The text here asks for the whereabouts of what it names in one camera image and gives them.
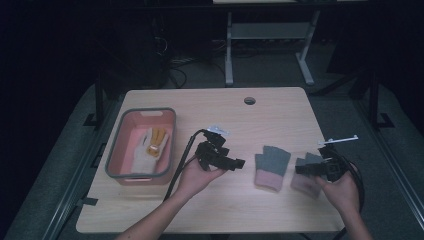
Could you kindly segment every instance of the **forearm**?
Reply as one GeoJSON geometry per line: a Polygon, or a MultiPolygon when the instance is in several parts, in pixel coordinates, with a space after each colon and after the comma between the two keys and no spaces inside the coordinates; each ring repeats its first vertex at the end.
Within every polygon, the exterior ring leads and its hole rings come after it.
{"type": "Polygon", "coordinates": [[[341,212],[341,217],[345,224],[350,239],[370,240],[373,239],[366,227],[361,215],[357,211],[341,212]]]}
{"type": "Polygon", "coordinates": [[[187,201],[185,197],[171,196],[116,239],[158,239],[187,201]]]}

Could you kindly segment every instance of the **black wall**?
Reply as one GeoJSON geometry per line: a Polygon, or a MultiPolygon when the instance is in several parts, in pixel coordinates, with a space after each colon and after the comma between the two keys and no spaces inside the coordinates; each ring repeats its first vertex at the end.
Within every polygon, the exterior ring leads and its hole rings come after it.
{"type": "Polygon", "coordinates": [[[77,101],[94,82],[83,19],[66,3],[4,2],[0,32],[0,238],[77,101]]]}

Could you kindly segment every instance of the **table leg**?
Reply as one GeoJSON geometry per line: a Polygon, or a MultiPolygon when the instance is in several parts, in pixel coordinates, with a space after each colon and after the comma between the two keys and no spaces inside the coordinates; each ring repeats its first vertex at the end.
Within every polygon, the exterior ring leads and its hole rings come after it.
{"type": "Polygon", "coordinates": [[[314,79],[312,78],[311,72],[309,71],[308,64],[306,64],[306,55],[308,54],[309,46],[311,45],[312,37],[314,36],[315,28],[318,22],[320,11],[317,10],[312,16],[312,20],[309,24],[308,33],[305,38],[305,45],[303,46],[302,51],[296,53],[296,59],[299,63],[300,70],[302,71],[303,78],[305,79],[306,84],[314,85],[314,79]]]}

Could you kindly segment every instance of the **person's right hand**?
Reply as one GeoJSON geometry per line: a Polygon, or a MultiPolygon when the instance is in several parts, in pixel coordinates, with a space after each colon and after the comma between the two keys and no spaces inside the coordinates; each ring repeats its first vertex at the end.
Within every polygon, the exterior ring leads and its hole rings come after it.
{"type": "Polygon", "coordinates": [[[339,180],[333,183],[327,182],[319,176],[315,177],[315,181],[322,187],[328,201],[340,213],[359,212],[358,189],[350,172],[346,172],[339,180]]]}

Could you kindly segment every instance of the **yellow object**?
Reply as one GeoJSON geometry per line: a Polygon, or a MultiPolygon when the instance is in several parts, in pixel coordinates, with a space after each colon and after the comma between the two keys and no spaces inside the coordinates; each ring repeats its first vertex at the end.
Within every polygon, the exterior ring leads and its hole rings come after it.
{"type": "Polygon", "coordinates": [[[160,144],[165,137],[166,130],[165,128],[153,128],[152,138],[150,139],[150,146],[147,148],[147,153],[153,157],[159,156],[160,153],[160,144]]]}

